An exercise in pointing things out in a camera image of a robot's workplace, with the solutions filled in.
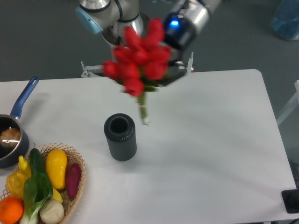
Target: yellow bell pepper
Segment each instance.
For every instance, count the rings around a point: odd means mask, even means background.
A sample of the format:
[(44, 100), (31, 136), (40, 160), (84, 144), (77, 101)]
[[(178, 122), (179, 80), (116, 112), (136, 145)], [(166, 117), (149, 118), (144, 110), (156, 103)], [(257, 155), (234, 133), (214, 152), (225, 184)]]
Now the yellow bell pepper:
[(24, 160), (24, 157), (22, 155), (19, 156), (19, 169), (27, 176), (31, 177), (31, 169), (29, 163)]
[(53, 149), (46, 159), (46, 172), (55, 189), (65, 188), (67, 157), (63, 150)]
[(6, 185), (10, 196), (20, 199), (24, 198), (24, 186), (27, 178), (21, 171), (15, 171), (6, 178)]

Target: black cylindrical vase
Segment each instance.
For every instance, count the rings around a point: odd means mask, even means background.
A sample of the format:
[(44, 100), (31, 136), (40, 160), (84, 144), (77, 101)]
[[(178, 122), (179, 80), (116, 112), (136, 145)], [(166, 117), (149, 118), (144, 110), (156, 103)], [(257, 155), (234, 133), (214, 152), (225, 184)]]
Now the black cylindrical vase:
[(124, 114), (110, 116), (104, 124), (104, 133), (113, 158), (119, 161), (131, 159), (137, 150), (135, 123)]

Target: green flower stem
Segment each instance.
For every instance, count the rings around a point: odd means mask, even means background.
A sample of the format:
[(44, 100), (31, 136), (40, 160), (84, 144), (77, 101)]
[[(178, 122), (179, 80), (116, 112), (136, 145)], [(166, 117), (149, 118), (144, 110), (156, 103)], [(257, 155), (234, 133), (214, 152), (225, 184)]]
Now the green flower stem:
[(143, 120), (143, 123), (144, 123), (144, 119), (147, 118), (147, 116), (148, 116), (145, 101), (146, 101), (145, 92), (143, 92), (140, 96), (138, 96), (140, 116), (141, 116), (141, 119)]

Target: red tulip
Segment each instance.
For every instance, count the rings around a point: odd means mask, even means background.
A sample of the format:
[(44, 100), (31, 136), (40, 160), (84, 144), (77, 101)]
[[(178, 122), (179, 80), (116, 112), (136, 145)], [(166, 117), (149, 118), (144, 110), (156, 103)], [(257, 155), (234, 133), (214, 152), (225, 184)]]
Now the red tulip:
[(112, 61), (104, 61), (103, 72), (105, 76), (117, 80), (121, 78), (121, 68), (118, 63)]
[(157, 47), (154, 48), (149, 55), (151, 61), (168, 62), (168, 60), (171, 59), (171, 48)]
[(141, 48), (141, 38), (132, 27), (126, 26), (124, 29), (126, 45), (132, 50)]
[(144, 74), (148, 79), (159, 80), (163, 78), (168, 69), (166, 62), (150, 62), (144, 66)]
[(144, 92), (143, 82), (138, 78), (126, 78), (123, 85), (125, 86), (125, 93), (134, 97), (138, 97)]
[(140, 78), (140, 71), (137, 65), (133, 62), (123, 63), (121, 65), (123, 78)]
[(142, 43), (146, 50), (151, 50), (164, 40), (165, 30), (160, 18), (149, 21), (147, 35)]
[(119, 63), (128, 63), (131, 61), (132, 51), (121, 45), (116, 45), (113, 49), (113, 55)]
[(132, 52), (132, 60), (138, 66), (145, 66), (145, 64), (149, 62), (149, 59), (150, 59), (150, 55), (143, 48), (140, 48), (139, 50)]

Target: blue pan handle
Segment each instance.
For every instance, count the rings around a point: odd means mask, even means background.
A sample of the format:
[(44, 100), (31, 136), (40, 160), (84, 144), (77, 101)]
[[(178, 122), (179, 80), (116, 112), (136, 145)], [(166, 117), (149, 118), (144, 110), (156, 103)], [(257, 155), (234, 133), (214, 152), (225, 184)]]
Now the blue pan handle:
[(16, 119), (21, 117), (24, 103), (26, 102), (27, 98), (29, 97), (29, 95), (31, 94), (31, 92), (33, 91), (35, 86), (37, 85), (38, 81), (39, 81), (38, 77), (33, 77), (29, 81), (29, 83), (27, 84), (27, 86), (25, 87), (25, 89), (23, 90), (23, 92), (20, 94), (19, 98), (15, 102), (15, 104), (10, 112), (11, 116), (13, 116)]

